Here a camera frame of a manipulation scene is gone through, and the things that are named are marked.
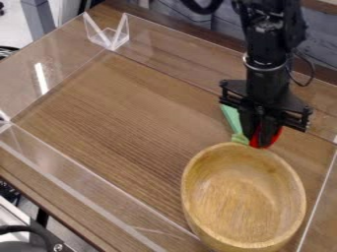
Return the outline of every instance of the black cable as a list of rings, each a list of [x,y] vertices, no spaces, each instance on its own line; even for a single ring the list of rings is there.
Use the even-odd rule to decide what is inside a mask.
[[[32,232],[35,233],[44,241],[47,252],[53,252],[53,245],[48,240],[47,235],[43,231],[28,225],[1,225],[0,226],[0,235],[11,232]]]
[[[314,69],[314,65],[313,63],[306,59],[306,57],[302,56],[301,52],[295,49],[294,50],[294,55],[303,61],[306,62],[306,64],[309,65],[309,68],[310,68],[310,75],[309,75],[309,79],[306,81],[306,83],[301,83],[295,78],[294,76],[291,75],[291,71],[289,69],[289,67],[286,67],[286,70],[287,70],[287,73],[289,73],[289,76],[290,76],[290,79],[294,81],[294,83],[301,86],[301,87],[307,87],[311,83],[311,80],[314,78],[314,72],[315,72],[315,69]]]
[[[208,15],[215,12],[223,0],[211,0],[206,7],[202,7],[195,0],[182,0],[186,7],[195,13],[200,15]]]
[[[178,14],[180,14],[184,18],[187,18],[188,20],[191,20],[191,21],[195,22],[195,23],[206,23],[206,22],[210,22],[210,21],[211,21],[211,20],[200,20],[200,21],[194,20],[194,19],[191,19],[187,15],[184,15],[182,12],[179,12],[178,10],[175,10],[170,5],[167,5],[166,3],[163,3],[160,0],[158,0],[158,2],[159,2],[163,6],[166,6],[168,9],[171,9],[172,11],[175,11]]]

